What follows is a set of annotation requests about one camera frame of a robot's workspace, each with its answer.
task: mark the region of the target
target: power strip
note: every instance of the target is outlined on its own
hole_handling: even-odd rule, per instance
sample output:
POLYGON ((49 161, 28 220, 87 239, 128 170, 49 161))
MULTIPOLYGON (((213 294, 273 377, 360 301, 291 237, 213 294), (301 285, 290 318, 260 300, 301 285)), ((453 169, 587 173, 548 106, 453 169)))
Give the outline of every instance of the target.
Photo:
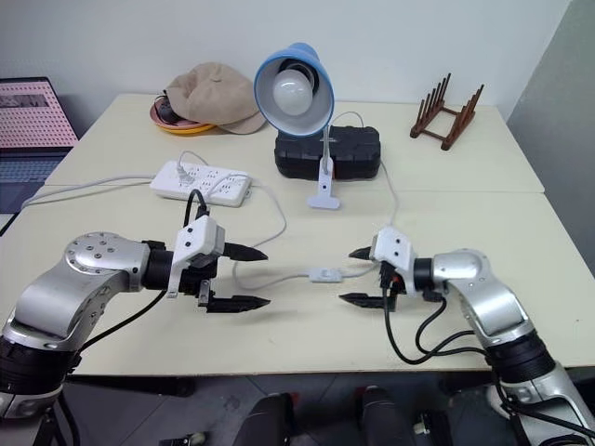
POLYGON ((168 161, 151 182, 151 189, 157 195, 178 200, 188 200, 192 189, 198 189, 207 203, 230 207, 242 205, 251 181, 246 172, 212 165, 182 163, 182 166, 193 178, 192 182, 180 180, 178 162, 168 161))

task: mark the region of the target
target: blue lamp shade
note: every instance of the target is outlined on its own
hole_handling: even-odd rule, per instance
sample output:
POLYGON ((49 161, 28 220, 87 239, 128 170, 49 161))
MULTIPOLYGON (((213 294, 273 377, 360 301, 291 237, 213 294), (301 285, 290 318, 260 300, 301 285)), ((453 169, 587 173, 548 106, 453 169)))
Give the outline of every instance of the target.
POLYGON ((320 132, 331 119, 335 108, 333 87, 314 48, 296 43, 271 54, 258 68, 254 81, 254 95, 258 108, 273 126, 296 137, 320 132), (312 85, 310 107, 300 115, 283 112, 273 97, 275 78, 284 69, 298 66, 307 72, 312 85))

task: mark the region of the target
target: laptop keyboard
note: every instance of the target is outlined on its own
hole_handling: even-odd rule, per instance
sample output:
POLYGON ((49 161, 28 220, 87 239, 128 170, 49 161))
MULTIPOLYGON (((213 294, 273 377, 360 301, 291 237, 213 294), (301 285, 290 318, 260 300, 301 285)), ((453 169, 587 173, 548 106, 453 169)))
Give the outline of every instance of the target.
POLYGON ((60 161, 0 161, 0 184, 43 183, 60 161))

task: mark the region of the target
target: hat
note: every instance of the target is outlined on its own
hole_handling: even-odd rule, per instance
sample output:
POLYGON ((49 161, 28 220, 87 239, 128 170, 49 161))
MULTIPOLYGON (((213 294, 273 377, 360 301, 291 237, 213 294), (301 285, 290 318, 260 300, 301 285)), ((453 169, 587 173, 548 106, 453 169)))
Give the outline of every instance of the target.
POLYGON ((222 63, 202 63, 178 76, 165 90, 182 118, 218 125, 237 134, 256 132, 265 122, 252 82, 222 63))

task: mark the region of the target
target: white cable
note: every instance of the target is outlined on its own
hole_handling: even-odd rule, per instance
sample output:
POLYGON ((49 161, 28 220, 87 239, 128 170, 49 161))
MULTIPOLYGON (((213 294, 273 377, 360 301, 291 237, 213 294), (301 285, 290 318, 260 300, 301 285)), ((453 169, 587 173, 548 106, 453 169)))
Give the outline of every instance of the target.
POLYGON ((205 158, 203 158, 201 155, 199 155, 198 153, 194 153, 193 151, 183 151, 178 158, 178 165, 176 167, 176 170, 178 170, 178 176, 179 176, 179 180, 182 183, 193 183, 194 182, 194 177, 192 175, 190 175, 186 169, 184 169, 184 166, 182 165, 182 158, 184 157, 184 155, 189 154, 189 155, 193 155, 196 158, 198 158, 199 160, 201 160, 201 162, 204 165, 208 165, 208 163, 206 162, 205 158))
POLYGON ((394 218, 397 217, 397 210, 399 209, 399 199, 397 198, 397 192, 394 189, 394 185, 392 184, 392 180, 389 176, 389 171, 387 170, 387 166, 384 165, 384 162, 380 160, 380 166, 382 170, 384 170, 384 175, 387 177, 387 182, 389 183, 390 194, 392 195, 392 200, 394 202, 394 207, 392 208, 392 213, 390 214, 389 226, 392 226, 394 223, 394 218))
POLYGON ((346 114, 354 114, 355 116, 357 116, 360 119, 360 124, 362 125, 362 127, 364 127, 364 118, 357 111, 344 111, 339 116, 336 116, 335 119, 333 119, 333 121, 331 121, 331 125, 333 125, 338 118, 340 118, 341 116, 345 116, 346 114))
POLYGON ((28 205, 30 205, 33 202, 36 202, 37 200, 49 197, 51 195, 57 195, 59 193, 90 188, 93 186, 98 186, 99 184, 109 183, 110 181, 118 181, 120 179, 153 179, 153 178, 155 178, 155 175, 125 175, 125 176, 120 176, 120 177, 109 177, 109 178, 104 178, 104 179, 98 179, 97 181, 91 181, 90 183, 79 184, 76 186, 69 186, 67 188, 62 188, 62 189, 58 189, 58 190, 53 190, 51 192, 44 192, 44 193, 40 193, 38 195, 34 195, 33 197, 28 198, 27 200, 22 202, 22 205, 20 206, 20 210, 22 211, 25 207, 27 207, 28 205))
MULTIPOLYGON (((240 175, 240 174, 230 174, 228 177, 247 177, 245 175, 240 175)), ((213 185, 213 187, 211 188, 211 190, 213 190, 217 184, 219 182, 221 182, 223 179, 221 179, 220 181, 218 181, 217 183, 215 183, 215 185, 213 185)), ((267 237, 266 239, 253 244, 251 247, 252 248, 256 248, 258 246, 261 246, 264 243, 268 243, 274 239, 276 239, 277 237, 281 236, 285 230, 287 229, 287 217, 285 216, 285 213, 283 212, 283 208, 281 207, 281 205, 279 204, 279 201, 277 200, 277 197, 275 196, 275 194, 272 192, 271 189, 269 189, 267 186, 265 186, 264 184, 262 184, 262 182, 258 181, 258 184, 253 183, 253 186, 256 188, 261 188, 265 191, 265 193, 267 195, 269 195, 269 197, 271 198, 272 202, 275 204, 275 207, 277 208, 277 211, 279 211, 279 215, 281 216, 281 219, 283 220, 283 225, 281 226, 281 228, 275 232, 274 234, 272 234, 272 236, 267 237)), ((238 265, 239 262, 235 262, 233 263, 233 267, 231 267, 231 276, 233 277, 233 281, 235 282, 235 284, 237 285, 238 288, 240 288, 241 290, 244 291, 257 291, 257 290, 261 290, 262 288, 266 288, 268 286, 272 286, 275 285, 277 283, 281 283, 281 282, 285 282, 285 281, 289 281, 292 279, 298 279, 300 277, 308 277, 308 274, 305 272, 300 272, 300 273, 296 273, 296 274, 290 274, 288 276, 284 276, 282 278, 279 279, 275 279, 271 282, 266 282, 266 283, 262 283, 260 285, 254 285, 254 286, 250 286, 250 285, 246 285, 244 283, 242 283, 242 281, 240 280, 240 278, 238 277, 238 265)))
POLYGON ((372 272, 376 268, 377 268, 377 265, 373 265, 369 268, 362 269, 361 271, 347 272, 344 269, 340 269, 339 271, 341 271, 341 275, 343 276, 343 279, 353 279, 356 277, 365 276, 368 272, 372 272))
POLYGON ((201 163, 203 163, 204 165, 209 165, 205 158, 203 158, 201 155, 199 155, 198 153, 194 153, 193 151, 183 151, 178 158, 178 165, 182 165, 182 158, 184 157, 184 155, 189 154, 192 156, 195 156, 196 158, 198 158, 199 160, 201 160, 201 163))

